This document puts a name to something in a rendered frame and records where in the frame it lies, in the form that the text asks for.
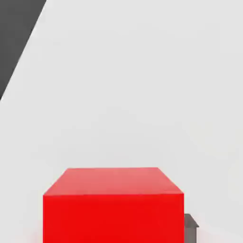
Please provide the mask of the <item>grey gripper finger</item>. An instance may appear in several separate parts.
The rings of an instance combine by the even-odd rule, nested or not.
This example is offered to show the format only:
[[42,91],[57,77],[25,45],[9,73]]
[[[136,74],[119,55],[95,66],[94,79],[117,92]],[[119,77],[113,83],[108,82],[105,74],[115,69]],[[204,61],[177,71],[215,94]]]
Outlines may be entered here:
[[184,214],[184,243],[196,243],[196,231],[199,225],[191,214]]

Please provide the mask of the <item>small red cube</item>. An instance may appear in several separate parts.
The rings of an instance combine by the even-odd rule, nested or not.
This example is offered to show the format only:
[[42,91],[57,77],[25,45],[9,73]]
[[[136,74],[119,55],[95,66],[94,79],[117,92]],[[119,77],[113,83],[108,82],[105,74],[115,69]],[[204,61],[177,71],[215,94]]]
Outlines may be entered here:
[[43,243],[184,243],[184,193],[159,168],[69,168],[43,195]]

